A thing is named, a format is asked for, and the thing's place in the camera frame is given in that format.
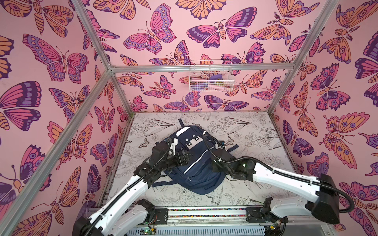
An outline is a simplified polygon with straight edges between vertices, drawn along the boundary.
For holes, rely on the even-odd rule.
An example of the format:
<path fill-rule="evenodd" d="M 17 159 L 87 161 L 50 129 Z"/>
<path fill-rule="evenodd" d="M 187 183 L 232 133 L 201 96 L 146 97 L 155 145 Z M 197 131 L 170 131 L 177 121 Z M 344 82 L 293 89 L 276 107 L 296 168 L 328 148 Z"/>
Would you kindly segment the navy blue backpack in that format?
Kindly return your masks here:
<path fill-rule="evenodd" d="M 210 153 L 217 147 L 225 147 L 224 141 L 219 141 L 199 126 L 185 126 L 179 119 L 181 128 L 169 137 L 177 140 L 175 151 L 186 151 L 191 157 L 186 165 L 176 167 L 165 173 L 171 178 L 169 182 L 156 182 L 153 187 L 178 184 L 181 187 L 199 195 L 214 191 L 225 179 L 225 173 L 213 172 Z"/>

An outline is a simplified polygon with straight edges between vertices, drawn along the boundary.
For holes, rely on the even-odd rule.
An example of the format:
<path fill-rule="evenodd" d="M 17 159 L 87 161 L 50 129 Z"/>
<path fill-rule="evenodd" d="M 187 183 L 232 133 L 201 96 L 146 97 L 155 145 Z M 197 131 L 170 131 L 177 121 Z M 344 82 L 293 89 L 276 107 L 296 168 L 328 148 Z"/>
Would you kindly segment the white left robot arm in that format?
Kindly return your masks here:
<path fill-rule="evenodd" d="M 176 138 L 158 142 L 152 154 L 140 164 L 125 186 L 103 207 L 88 218 L 76 220 L 74 236 L 122 236 L 138 224 L 155 221 L 155 206 L 140 199 L 164 171 L 188 165 L 190 154 L 187 145 Z"/>

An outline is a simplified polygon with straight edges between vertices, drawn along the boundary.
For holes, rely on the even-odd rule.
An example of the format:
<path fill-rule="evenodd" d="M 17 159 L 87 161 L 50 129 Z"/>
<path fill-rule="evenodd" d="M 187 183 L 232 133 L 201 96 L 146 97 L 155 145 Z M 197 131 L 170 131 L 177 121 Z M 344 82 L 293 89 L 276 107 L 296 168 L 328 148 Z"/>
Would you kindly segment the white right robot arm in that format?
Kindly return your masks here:
<path fill-rule="evenodd" d="M 328 224 L 338 224 L 341 213 L 351 213 L 355 203 L 345 192 L 336 188 L 328 175 L 304 176 L 267 165 L 249 156 L 235 158 L 222 148 L 211 149 L 213 170 L 224 172 L 233 179 L 265 183 L 296 194 L 285 199 L 267 199 L 262 215 L 275 218 L 308 215 Z"/>

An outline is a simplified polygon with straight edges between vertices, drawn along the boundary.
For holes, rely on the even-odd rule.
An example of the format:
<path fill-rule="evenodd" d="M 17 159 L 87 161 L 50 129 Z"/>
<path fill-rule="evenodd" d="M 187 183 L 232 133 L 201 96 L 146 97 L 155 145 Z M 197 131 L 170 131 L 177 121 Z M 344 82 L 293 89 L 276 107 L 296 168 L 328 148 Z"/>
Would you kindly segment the aluminium frame post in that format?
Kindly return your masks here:
<path fill-rule="evenodd" d="M 322 29 L 325 27 L 328 19 L 330 18 L 331 14 L 333 13 L 334 9 L 337 7 L 338 0 L 328 0 L 325 2 L 322 10 L 320 11 L 318 17 L 314 21 L 312 29 L 308 33 L 308 36 L 305 39 L 305 42 L 299 53 L 296 55 L 294 60 L 294 66 L 292 69 L 288 71 L 286 74 L 281 86 L 279 87 L 274 99 L 270 103 L 270 106 L 267 110 L 268 114 L 271 115 L 274 113 L 274 109 L 278 105 L 280 99 L 282 98 L 283 94 L 287 90 L 288 86 L 292 82 L 293 78 L 297 74 L 301 64 L 306 59 L 310 49 L 312 48 L 314 42 L 316 41 L 317 37 L 320 35 Z"/>

